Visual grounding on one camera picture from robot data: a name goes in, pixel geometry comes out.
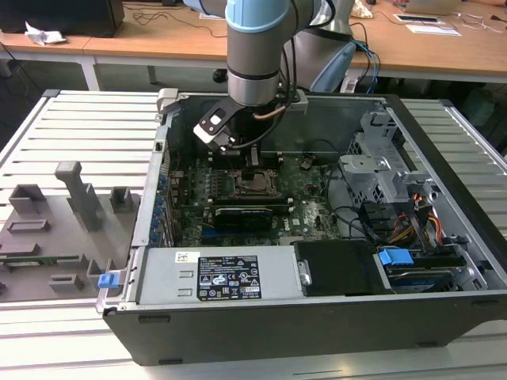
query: computer case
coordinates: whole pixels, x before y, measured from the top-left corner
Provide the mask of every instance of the computer case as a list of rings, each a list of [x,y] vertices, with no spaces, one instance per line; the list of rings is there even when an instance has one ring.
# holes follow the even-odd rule
[[[34,28],[69,34],[113,37],[124,19],[121,0],[1,0],[0,29],[16,33]]]

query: blue cable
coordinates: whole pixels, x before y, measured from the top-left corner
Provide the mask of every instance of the blue cable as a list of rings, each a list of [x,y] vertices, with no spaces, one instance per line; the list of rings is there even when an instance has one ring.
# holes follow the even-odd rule
[[[367,47],[365,47],[361,42],[356,41],[356,40],[353,40],[353,42],[357,46],[359,46],[368,55],[368,57],[370,57],[372,59],[372,61],[373,61],[373,78],[372,78],[372,83],[368,87],[368,90],[366,90],[366,93],[370,93],[372,91],[373,85],[378,82],[377,76],[379,75],[379,73],[377,71],[377,64],[375,62],[375,55]]]

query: green circuit board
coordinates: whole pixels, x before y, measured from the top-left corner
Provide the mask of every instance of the green circuit board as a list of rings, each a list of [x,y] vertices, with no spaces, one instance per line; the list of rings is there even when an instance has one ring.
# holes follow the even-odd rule
[[[196,160],[193,166],[183,169],[183,173],[179,174],[181,180],[175,202],[179,219],[176,245],[290,245],[297,240],[339,238],[339,230],[333,223],[326,198],[322,194],[326,183],[326,166],[315,165],[308,170],[301,170],[302,160],[301,155],[288,156],[279,169],[270,171],[276,192],[284,200],[292,198],[291,210],[275,212],[269,231],[228,234],[214,230],[212,214],[218,206],[209,203],[208,197],[223,195],[227,198],[229,192],[234,190],[234,175],[239,171],[213,169],[207,162]],[[270,206],[260,201],[255,207]]]

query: motherboard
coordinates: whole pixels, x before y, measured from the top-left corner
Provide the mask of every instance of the motherboard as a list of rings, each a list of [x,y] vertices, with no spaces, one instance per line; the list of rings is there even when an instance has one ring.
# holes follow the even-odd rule
[[[340,238],[326,201],[330,165],[302,154],[248,172],[196,159],[170,172],[175,245],[290,245]]]

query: paper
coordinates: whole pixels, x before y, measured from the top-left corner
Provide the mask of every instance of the paper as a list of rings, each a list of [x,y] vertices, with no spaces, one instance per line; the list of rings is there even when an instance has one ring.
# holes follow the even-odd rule
[[[364,6],[361,0],[354,1],[354,7],[350,15],[358,18],[373,18],[372,12]]]
[[[25,36],[27,36],[33,43],[39,44],[40,46],[44,46],[45,44],[55,44],[57,42],[65,42],[62,36],[62,33],[51,31],[45,32],[44,30],[39,30],[37,28],[33,28],[29,25],[28,22],[25,22],[26,32]]]
[[[412,33],[440,34],[443,36],[461,36],[461,34],[459,34],[453,28],[442,28],[439,26],[427,26],[427,25],[407,25],[406,27],[410,29]]]

